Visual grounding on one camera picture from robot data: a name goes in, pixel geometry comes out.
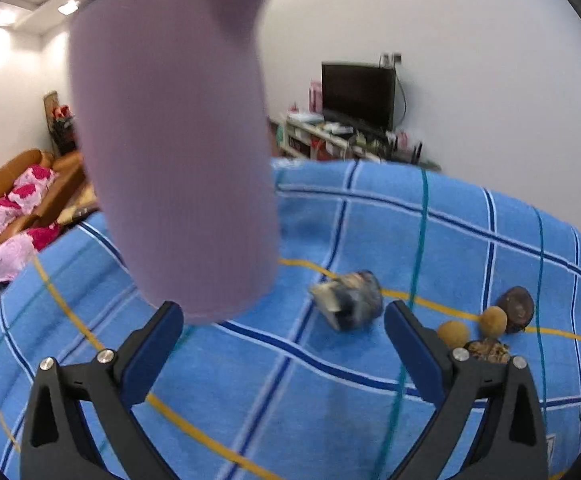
tv stand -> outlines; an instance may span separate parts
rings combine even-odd
[[[282,152],[295,158],[321,160],[318,158],[317,146],[323,148],[333,159],[361,158],[373,162],[383,161],[382,158],[367,152],[359,146],[349,146],[346,140],[334,136],[317,126],[286,119],[284,136],[280,144]]]

blue checkered cloth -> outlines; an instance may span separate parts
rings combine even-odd
[[[433,407],[410,378],[397,384],[400,360],[382,319],[367,330],[335,333],[308,288],[323,279],[319,269],[369,269],[386,289],[386,303],[407,297],[422,224],[414,312],[424,325],[436,328],[462,313],[476,316],[514,285],[526,287],[535,302],[541,293],[545,377],[536,331],[503,341],[528,360],[542,400],[545,380],[550,471],[566,469],[581,449],[577,230],[518,200],[432,173],[423,208],[424,175],[411,166],[273,166],[284,258],[274,289],[237,319],[186,327],[152,390],[160,404],[133,408],[174,471],[182,479],[370,480],[396,391],[403,387],[381,474],[387,478]],[[19,478],[23,416],[41,359],[86,362],[96,353],[93,339],[117,348],[153,313],[101,214],[52,244],[13,282],[0,297],[0,469],[9,479]],[[163,406],[174,416],[164,415]],[[88,403],[85,410],[107,466],[127,478]],[[459,470],[482,413],[478,403],[445,476]],[[221,450],[267,472],[238,467]]]

shelf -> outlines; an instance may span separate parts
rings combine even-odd
[[[303,153],[298,152],[298,150],[296,150],[295,148],[291,148],[290,146],[285,146],[282,144],[280,146],[280,149],[282,149],[284,152],[288,153],[288,155],[294,156],[295,158],[308,158]]]
[[[286,123],[288,123],[290,126],[293,126],[295,128],[299,128],[300,130],[304,130],[305,132],[308,132],[308,133],[314,135],[315,137],[319,137],[320,139],[327,140],[328,142],[330,142],[334,146],[337,146],[341,150],[350,150],[350,148],[348,146],[348,142],[343,140],[341,137],[337,137],[337,136],[334,136],[333,134],[329,134],[328,132],[320,130],[319,128],[315,128],[314,126],[312,126],[310,124],[300,123],[300,122],[294,121],[292,119],[287,119]],[[382,160],[377,155],[374,155],[373,153],[368,153],[366,150],[363,150],[362,148],[360,148],[358,146],[355,146],[352,149],[352,152],[355,155],[357,155],[358,157],[365,158],[366,160],[372,160],[374,162],[381,162],[381,160]]]
[[[298,136],[291,135],[290,132],[287,132],[288,137],[291,139],[295,139],[297,142],[301,142],[305,146],[310,146],[310,140],[300,139]]]

black tv screen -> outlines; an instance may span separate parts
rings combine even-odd
[[[396,80],[394,68],[322,63],[324,118],[361,131],[391,131]]]

